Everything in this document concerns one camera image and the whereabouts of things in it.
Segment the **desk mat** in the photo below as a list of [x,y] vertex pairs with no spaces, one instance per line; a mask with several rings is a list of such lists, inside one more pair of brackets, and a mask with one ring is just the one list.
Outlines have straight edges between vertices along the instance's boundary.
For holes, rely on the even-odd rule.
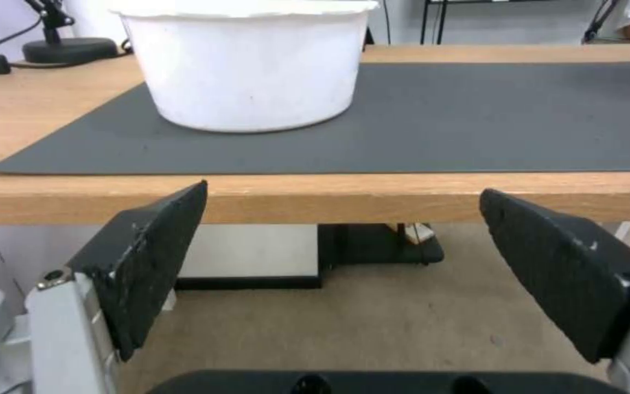
[[0,162],[49,175],[623,170],[630,62],[361,65],[339,117],[255,135],[174,125],[139,85]]

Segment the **black metal frame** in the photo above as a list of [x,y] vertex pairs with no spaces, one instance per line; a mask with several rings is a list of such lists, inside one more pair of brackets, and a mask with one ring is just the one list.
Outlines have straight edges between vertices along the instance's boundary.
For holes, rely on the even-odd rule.
[[507,0],[506,2],[496,2],[493,0],[424,0],[424,11],[422,14],[422,32],[420,33],[419,44],[424,45],[424,39],[427,35],[427,15],[429,14],[429,6],[439,4],[441,14],[439,16],[439,28],[437,31],[436,44],[441,45],[442,36],[444,35],[444,24],[446,22],[447,6],[449,3],[454,4],[478,4],[478,3],[517,3],[517,2],[550,2],[552,0]]
[[441,45],[442,43],[442,36],[444,35],[444,22],[446,20],[448,0],[441,0],[437,2],[433,2],[433,0],[424,0],[424,12],[422,14],[422,33],[420,34],[420,37],[419,37],[420,45],[424,45],[424,38],[427,35],[427,15],[429,14],[429,6],[433,3],[441,3],[440,7],[442,9],[440,10],[441,15],[439,16],[439,30],[438,30],[439,33],[437,34],[437,45]]

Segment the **beige carpet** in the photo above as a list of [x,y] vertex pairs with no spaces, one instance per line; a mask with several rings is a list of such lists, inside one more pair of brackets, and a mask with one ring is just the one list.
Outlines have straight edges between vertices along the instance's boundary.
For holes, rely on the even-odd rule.
[[483,225],[435,227],[437,265],[353,266],[319,290],[180,292],[122,392],[196,369],[566,371],[604,379],[540,311]]

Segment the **black cable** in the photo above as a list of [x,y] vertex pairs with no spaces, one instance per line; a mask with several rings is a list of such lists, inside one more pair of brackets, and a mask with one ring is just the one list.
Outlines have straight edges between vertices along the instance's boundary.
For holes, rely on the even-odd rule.
[[437,23],[439,22],[439,15],[442,13],[442,5],[441,3],[437,5],[437,15],[434,17],[434,25],[432,26],[432,42],[435,43],[435,38],[437,37]]
[[35,27],[37,27],[38,25],[40,25],[40,22],[43,21],[43,18],[38,18],[38,20],[33,23],[33,25],[30,25],[28,27],[26,27],[24,30],[21,30],[20,32],[15,32],[9,36],[6,36],[4,38],[0,39],[0,45],[2,45],[3,43],[7,42],[8,40],[12,40],[13,38],[19,37],[22,34],[25,34],[27,32],[30,32],[30,30],[35,29]]
[[386,32],[388,33],[388,45],[390,45],[390,17],[388,16],[387,0],[383,0],[383,12],[386,15]]

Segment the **tabletop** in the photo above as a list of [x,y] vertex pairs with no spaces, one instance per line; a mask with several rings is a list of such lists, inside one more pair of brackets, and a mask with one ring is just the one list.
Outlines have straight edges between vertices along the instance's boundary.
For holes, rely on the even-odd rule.
[[[363,62],[627,62],[630,44],[368,47]],[[142,82],[132,56],[0,76],[0,160]],[[93,224],[201,179],[207,223],[480,220],[487,188],[595,220],[630,220],[630,172],[18,176],[0,175],[0,224]]]

